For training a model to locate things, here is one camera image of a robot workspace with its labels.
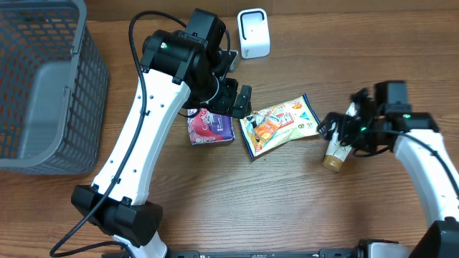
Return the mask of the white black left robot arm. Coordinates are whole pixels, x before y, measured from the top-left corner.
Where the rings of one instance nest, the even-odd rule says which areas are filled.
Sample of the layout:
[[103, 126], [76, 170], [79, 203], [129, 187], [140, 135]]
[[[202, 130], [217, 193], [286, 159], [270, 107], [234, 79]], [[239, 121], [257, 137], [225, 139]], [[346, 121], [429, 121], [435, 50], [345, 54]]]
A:
[[251, 88], [227, 73], [229, 36], [216, 14], [196, 9], [180, 30], [158, 30], [133, 51], [136, 98], [110, 157], [89, 185], [76, 186], [73, 206], [120, 247], [122, 257], [165, 257], [158, 235], [163, 210], [148, 200], [153, 168], [181, 109], [243, 118], [251, 112]]

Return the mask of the yellow orange snack bag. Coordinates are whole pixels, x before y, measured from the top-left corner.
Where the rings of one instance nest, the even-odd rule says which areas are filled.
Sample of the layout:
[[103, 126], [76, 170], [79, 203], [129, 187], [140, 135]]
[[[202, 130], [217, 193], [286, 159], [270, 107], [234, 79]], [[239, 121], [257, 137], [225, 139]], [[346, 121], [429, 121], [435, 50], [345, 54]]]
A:
[[[253, 129], [267, 113], [275, 114], [283, 124], [277, 133], [264, 143], [254, 134]], [[303, 94], [294, 100], [253, 111], [240, 120], [240, 128], [250, 157], [256, 158], [288, 141], [317, 135], [319, 123], [320, 120], [311, 107], [308, 96]]]

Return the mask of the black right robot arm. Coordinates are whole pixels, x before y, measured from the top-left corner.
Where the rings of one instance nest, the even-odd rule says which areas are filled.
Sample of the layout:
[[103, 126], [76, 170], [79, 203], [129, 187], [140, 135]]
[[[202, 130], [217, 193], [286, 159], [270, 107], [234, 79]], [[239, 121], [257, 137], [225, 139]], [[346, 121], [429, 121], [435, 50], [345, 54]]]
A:
[[319, 120], [306, 95], [240, 119], [250, 157], [311, 135], [329, 142], [323, 165], [338, 171], [348, 155], [369, 158], [394, 154], [412, 180], [427, 221], [414, 248], [383, 239], [362, 239], [353, 248], [321, 249], [315, 257], [457, 257], [458, 172], [440, 128], [429, 113], [416, 113], [404, 81], [383, 81], [350, 97], [345, 113]]

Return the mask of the white cosmetic tube gold cap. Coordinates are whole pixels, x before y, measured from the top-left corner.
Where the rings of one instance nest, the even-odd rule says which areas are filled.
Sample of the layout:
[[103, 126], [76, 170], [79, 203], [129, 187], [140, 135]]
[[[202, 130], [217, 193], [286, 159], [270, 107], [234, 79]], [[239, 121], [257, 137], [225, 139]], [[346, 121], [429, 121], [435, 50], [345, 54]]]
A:
[[328, 141], [322, 166], [328, 170], [339, 172], [352, 147], [344, 145], [339, 140], [339, 122], [335, 115], [327, 115], [320, 126], [319, 131], [323, 138]]

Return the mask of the orange Kleenex tissue pack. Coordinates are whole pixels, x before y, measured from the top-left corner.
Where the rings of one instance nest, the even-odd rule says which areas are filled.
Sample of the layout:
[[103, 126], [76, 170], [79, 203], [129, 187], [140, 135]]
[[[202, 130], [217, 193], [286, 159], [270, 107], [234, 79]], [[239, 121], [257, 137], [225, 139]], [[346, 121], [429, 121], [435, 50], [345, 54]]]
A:
[[267, 113], [253, 131], [260, 140], [267, 143], [277, 133], [282, 124], [283, 121], [275, 114]]

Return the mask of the red purple snack packet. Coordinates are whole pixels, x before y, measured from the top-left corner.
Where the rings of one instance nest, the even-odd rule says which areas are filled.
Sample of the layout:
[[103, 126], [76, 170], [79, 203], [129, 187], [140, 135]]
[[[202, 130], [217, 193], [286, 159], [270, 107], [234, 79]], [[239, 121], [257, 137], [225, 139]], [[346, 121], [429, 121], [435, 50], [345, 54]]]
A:
[[235, 139], [232, 118], [202, 108], [187, 110], [187, 129], [192, 145], [228, 143]]

